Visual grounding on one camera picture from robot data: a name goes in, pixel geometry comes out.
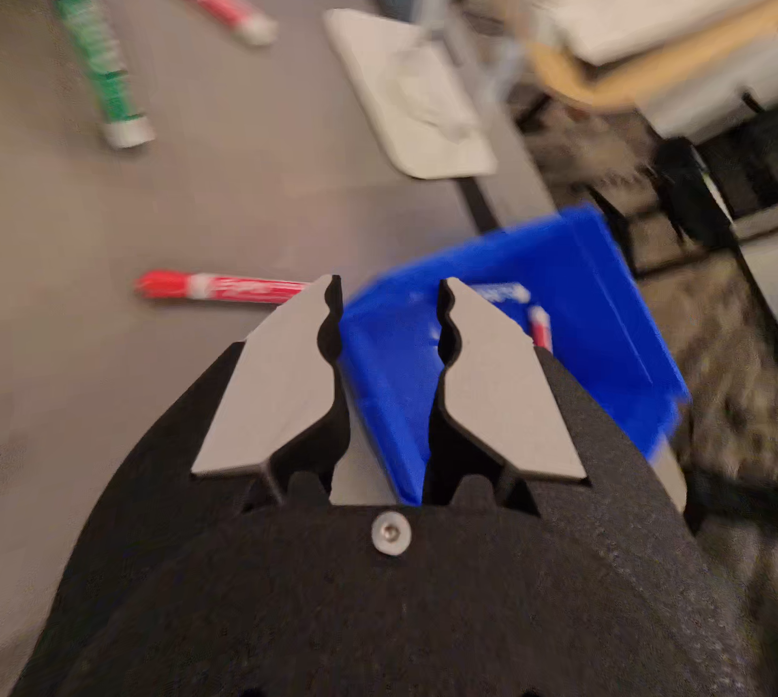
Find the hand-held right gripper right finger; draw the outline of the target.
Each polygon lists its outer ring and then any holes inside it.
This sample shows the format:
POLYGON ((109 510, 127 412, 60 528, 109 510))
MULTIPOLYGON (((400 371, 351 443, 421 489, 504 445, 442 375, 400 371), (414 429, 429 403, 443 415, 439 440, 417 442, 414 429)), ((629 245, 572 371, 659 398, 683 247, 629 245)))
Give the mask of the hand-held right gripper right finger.
POLYGON ((531 481, 587 484, 534 342, 455 277, 440 281, 442 372, 429 422, 423 503, 445 506, 481 476, 500 506, 534 506, 531 481))

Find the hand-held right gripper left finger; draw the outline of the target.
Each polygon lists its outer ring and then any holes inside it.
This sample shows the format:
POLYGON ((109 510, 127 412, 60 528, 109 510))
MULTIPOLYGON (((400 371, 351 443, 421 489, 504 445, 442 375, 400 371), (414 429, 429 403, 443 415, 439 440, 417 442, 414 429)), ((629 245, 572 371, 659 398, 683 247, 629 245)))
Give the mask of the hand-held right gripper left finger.
POLYGON ((258 476, 281 504, 305 473, 330 498, 351 437, 342 315, 342 279, 327 274, 246 336, 190 468, 195 478, 258 476))

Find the green marker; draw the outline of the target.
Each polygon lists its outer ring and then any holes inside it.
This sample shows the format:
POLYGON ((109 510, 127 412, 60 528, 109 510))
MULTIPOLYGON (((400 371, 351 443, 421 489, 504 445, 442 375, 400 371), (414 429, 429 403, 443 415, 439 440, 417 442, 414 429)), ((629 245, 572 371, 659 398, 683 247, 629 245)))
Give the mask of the green marker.
POLYGON ((135 105, 121 44, 105 0, 52 0, 90 83, 101 127, 113 149, 136 149, 155 133, 135 105))

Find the blue bin with square tag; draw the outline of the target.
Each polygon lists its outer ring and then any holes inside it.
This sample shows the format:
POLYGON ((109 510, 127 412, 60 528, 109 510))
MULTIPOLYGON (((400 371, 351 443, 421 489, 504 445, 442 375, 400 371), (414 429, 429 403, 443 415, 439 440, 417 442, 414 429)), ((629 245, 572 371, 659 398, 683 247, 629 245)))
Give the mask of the blue bin with square tag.
POLYGON ((633 441, 679 509, 686 488, 669 438, 689 393, 600 213, 582 206, 497 230, 376 277, 345 306, 341 363, 401 503, 421 504, 427 430, 442 371, 439 283, 458 277, 551 349, 633 441))

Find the white document stand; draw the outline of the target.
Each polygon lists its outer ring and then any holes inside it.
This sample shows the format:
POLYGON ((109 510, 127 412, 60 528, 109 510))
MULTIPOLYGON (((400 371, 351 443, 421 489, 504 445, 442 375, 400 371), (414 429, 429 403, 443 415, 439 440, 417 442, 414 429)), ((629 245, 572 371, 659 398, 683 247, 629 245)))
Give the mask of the white document stand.
POLYGON ((491 119, 524 64, 501 38, 490 65, 475 67, 469 93, 446 46, 451 0, 415 0, 411 22, 363 11, 325 12, 327 37, 384 152, 419 180, 494 175, 491 119))

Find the tan wooden board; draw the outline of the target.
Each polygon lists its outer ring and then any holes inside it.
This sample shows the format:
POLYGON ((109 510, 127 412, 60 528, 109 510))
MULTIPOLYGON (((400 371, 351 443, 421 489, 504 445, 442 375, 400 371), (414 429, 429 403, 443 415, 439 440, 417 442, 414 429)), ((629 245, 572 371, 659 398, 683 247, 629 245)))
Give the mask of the tan wooden board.
POLYGON ((776 27, 777 0, 764 0, 596 77, 571 53, 546 15, 537 14, 526 48, 539 86, 551 98, 579 111, 615 113, 635 109, 713 70, 756 41, 775 37, 776 27))

